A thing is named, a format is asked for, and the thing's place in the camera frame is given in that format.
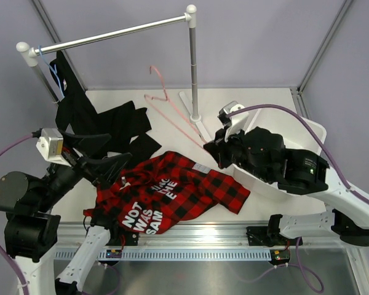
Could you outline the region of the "red black plaid shirt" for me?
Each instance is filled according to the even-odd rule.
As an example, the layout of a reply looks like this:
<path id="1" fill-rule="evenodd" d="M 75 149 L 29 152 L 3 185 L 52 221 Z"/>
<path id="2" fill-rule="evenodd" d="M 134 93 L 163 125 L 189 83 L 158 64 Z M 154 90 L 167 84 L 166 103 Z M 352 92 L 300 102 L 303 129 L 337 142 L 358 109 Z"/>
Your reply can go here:
<path id="1" fill-rule="evenodd" d="M 109 189 L 97 189 L 95 207 L 83 214 L 110 217 L 125 230 L 156 235 L 215 205 L 238 214 L 249 195 L 232 176 L 167 151 L 122 170 Z"/>

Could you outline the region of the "pink clothes hanger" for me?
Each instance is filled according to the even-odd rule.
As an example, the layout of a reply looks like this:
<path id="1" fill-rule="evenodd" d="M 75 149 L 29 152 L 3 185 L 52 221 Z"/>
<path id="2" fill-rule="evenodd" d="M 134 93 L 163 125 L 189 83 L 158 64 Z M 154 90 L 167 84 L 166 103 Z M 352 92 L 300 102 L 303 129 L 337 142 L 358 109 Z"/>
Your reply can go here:
<path id="1" fill-rule="evenodd" d="M 162 74 L 159 72 L 159 70 L 151 65 L 149 67 L 149 73 L 152 74 L 152 72 L 155 72 L 160 80 L 161 83 L 161 87 L 162 87 L 162 91 L 164 94 L 163 98 L 160 98 L 158 96 L 153 96 L 153 95 L 148 95 L 148 94 L 144 94 L 144 99 L 145 101 L 155 110 L 157 111 L 171 126 L 175 127 L 175 129 L 177 131 L 179 131 L 182 135 L 184 135 L 185 137 L 187 137 L 187 139 L 189 139 L 190 141 L 192 141 L 196 146 L 198 146 L 199 148 L 203 149 L 203 145 L 201 145 L 197 140 L 195 140 L 191 135 L 189 135 L 186 131 L 184 131 L 180 126 L 178 126 L 173 120 L 171 120 L 163 111 L 161 111 L 155 104 L 153 104 L 153 101 L 162 101 L 166 104 L 169 104 L 170 107 L 175 111 L 175 114 L 178 115 L 180 118 L 182 118 L 188 126 L 190 126 L 190 128 L 193 130 L 194 133 L 196 133 L 200 140 L 205 144 L 206 140 L 203 138 L 203 136 L 201 135 L 201 132 L 198 131 L 198 129 L 192 124 L 190 123 L 190 120 L 187 119 L 185 117 L 185 115 L 178 109 L 178 107 L 176 106 L 176 104 L 170 99 L 168 93 L 167 93 L 167 89 L 165 88 L 165 81 L 164 78 L 162 76 Z"/>

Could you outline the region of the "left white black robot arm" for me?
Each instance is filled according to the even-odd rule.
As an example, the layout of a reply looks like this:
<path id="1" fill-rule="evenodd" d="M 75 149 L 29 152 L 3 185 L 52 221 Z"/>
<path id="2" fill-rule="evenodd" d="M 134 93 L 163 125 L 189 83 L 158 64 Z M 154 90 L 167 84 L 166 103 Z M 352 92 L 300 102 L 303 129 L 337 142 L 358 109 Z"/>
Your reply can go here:
<path id="1" fill-rule="evenodd" d="M 131 154 L 98 159 L 109 134 L 74 135 L 42 128 L 31 137 L 49 167 L 42 178 L 13 171 L 0 179 L 0 211 L 7 216 L 0 253 L 15 271 L 22 294 L 81 294 L 101 250 L 123 242 L 125 232 L 116 218 L 97 213 L 66 269 L 55 275 L 61 217 L 50 211 L 82 179 L 99 189 L 112 187 Z"/>

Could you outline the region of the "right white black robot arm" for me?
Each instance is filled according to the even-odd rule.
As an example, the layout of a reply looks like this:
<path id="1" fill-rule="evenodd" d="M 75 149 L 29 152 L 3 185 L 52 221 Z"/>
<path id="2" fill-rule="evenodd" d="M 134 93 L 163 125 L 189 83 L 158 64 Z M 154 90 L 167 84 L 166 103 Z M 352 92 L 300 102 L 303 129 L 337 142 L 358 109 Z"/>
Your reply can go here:
<path id="1" fill-rule="evenodd" d="M 304 237 L 337 237 L 349 245 L 369 246 L 369 195 L 363 200 L 356 197 L 357 191 L 346 188 L 337 171 L 316 153 L 289 149 L 282 135 L 259 127 L 229 136 L 220 129 L 204 149 L 220 168 L 235 165 L 264 183 L 276 184 L 280 191 L 326 204 L 321 213 L 273 214 L 267 226 L 248 227 L 248 237 L 258 244 L 278 246 Z"/>

